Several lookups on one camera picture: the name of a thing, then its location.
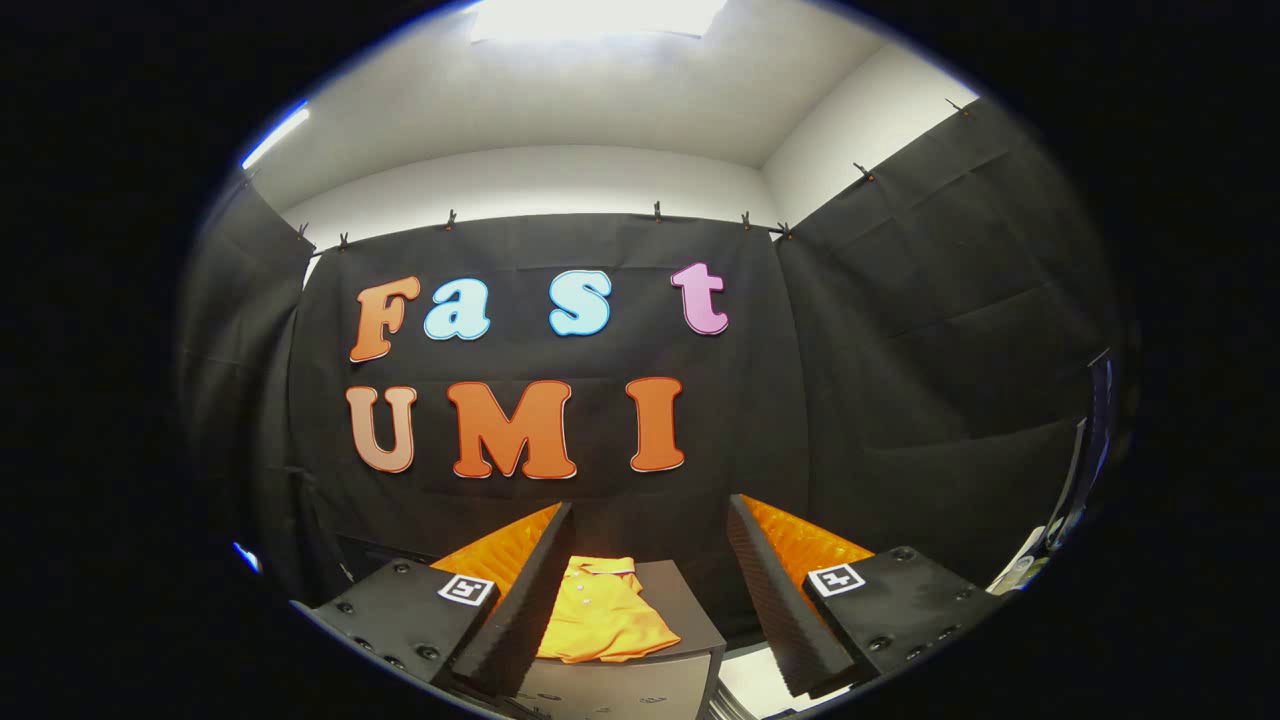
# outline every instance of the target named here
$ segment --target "folded yellow shirt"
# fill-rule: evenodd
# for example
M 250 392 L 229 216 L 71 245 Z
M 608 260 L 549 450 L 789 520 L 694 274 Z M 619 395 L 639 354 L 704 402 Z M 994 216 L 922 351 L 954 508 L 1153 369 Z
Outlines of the folded yellow shirt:
M 623 662 L 678 643 L 635 571 L 630 557 L 571 557 L 538 657 Z

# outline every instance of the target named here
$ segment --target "black fabric backdrop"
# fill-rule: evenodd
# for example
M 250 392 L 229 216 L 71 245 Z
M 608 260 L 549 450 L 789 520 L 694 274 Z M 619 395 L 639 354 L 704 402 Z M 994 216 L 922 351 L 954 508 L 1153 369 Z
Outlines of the black fabric backdrop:
M 758 624 L 724 537 L 745 492 L 872 551 L 914 544 L 986 583 L 1061 492 L 1085 365 L 1120 345 L 1101 242 L 1053 164 L 984 100 L 873 169 L 773 245 L 760 228 L 637 215 L 543 215 L 420 228 L 329 251 L 305 291 L 311 246 L 252 188 L 230 193 L 193 259 L 180 382 L 214 515 L 292 597 L 325 602 L 361 565 L 346 538 L 439 557 L 558 500 L 581 547 L 673 559 L 732 641 Z M 719 336 L 684 319 L 671 274 L 695 261 L 724 278 Z M 550 281 L 599 269 L 607 327 L 559 337 Z M 389 355 L 353 365 L 371 286 L 416 275 Z M 421 331 L 440 284 L 489 287 L 489 331 Z M 1114 352 L 1117 365 L 1123 357 Z M 627 382 L 673 377 L 681 468 L 641 474 Z M 572 388 L 564 434 L 575 478 L 453 474 L 457 415 L 445 389 L 490 386 L 513 413 L 525 387 Z M 413 465 L 369 468 L 344 391 L 413 387 Z
M 315 247 L 243 176 L 193 243 L 178 311 L 178 402 L 189 468 L 216 532 L 284 588 L 315 592 L 297 534 L 284 398 L 293 318 Z
M 671 275 L 695 261 L 724 278 L 713 293 L 730 316 L 718 336 L 685 322 Z M 550 281 L 572 269 L 603 270 L 611 318 L 593 336 L 557 336 Z M 416 275 L 388 355 L 352 364 L 357 293 Z M 475 341 L 433 341 L 422 320 L 440 284 L 477 278 L 489 287 L 488 332 Z M 685 464 L 636 473 L 636 411 L 626 384 L 672 377 L 676 445 Z M 453 473 L 457 413 L 445 396 L 457 382 L 488 383 L 508 416 L 534 380 L 563 380 L 564 441 L 577 475 L 531 480 L 517 469 L 489 478 Z M 393 445 L 393 386 L 417 391 L 415 457 L 399 474 L 356 452 L 344 392 L 379 392 L 379 445 Z M 558 500 L 575 503 L 581 555 L 672 559 L 727 637 L 758 628 L 726 538 L 730 493 L 786 510 L 809 510 L 809 451 L 800 354 L 782 273 L 768 234 L 733 223 L 631 215 L 545 215 L 458 223 L 362 240 L 326 252 L 302 295 L 289 366 L 289 415 L 308 495 L 326 536 L 445 555 Z M 317 553 L 332 552 L 323 542 Z
M 1123 342 L 1102 245 L 1012 118 L 970 104 L 778 256 L 809 410 L 810 519 L 993 579 L 1048 520 L 1085 365 Z

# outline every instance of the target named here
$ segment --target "ceiling light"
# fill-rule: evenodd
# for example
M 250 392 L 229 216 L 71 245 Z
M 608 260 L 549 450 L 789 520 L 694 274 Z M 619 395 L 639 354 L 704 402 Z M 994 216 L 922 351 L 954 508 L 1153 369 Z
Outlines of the ceiling light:
M 310 117 L 311 117 L 311 110 L 307 110 L 306 108 L 300 105 L 298 109 L 293 110 L 293 113 L 291 113 L 288 118 L 284 118 L 283 123 L 280 123 L 279 126 L 275 127 L 275 129 L 271 131 L 271 135 L 266 136 L 266 140 L 260 142 L 259 146 L 255 147 L 253 151 L 248 154 L 248 158 L 244 158 L 244 161 L 241 163 L 241 168 L 247 170 L 250 165 L 257 163 L 259 159 L 262 158 L 262 155 L 266 155 L 266 151 L 270 150 L 273 145 L 279 142 L 282 137 L 288 135 L 289 131 L 302 124 L 302 120 Z
M 625 32 L 701 37 L 724 0 L 483 0 L 471 41 L 529 40 Z

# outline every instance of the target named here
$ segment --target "orange foam pad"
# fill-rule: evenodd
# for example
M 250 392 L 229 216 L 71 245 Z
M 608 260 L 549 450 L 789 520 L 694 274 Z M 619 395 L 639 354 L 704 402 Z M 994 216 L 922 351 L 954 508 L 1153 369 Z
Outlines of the orange foam pad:
M 471 544 L 451 552 L 436 560 L 431 568 L 454 573 L 457 575 L 470 575 L 484 580 L 493 580 L 502 594 L 498 596 L 498 605 L 507 598 L 511 585 L 524 569 L 525 561 L 534 552 L 534 546 L 543 537 L 543 530 L 550 524 L 559 502 L 539 510 L 532 515 L 526 515 L 515 523 L 499 528 Z
M 813 602 L 804 592 L 804 579 L 809 573 L 845 562 L 858 562 L 876 555 L 865 547 L 854 544 L 772 505 L 765 505 L 745 495 L 742 500 L 751 511 L 751 516 L 755 518 L 755 523 L 764 530 L 764 537 L 768 538 L 773 552 L 782 562 L 782 569 L 786 570 L 791 583 L 800 591 L 810 607 L 813 607 Z

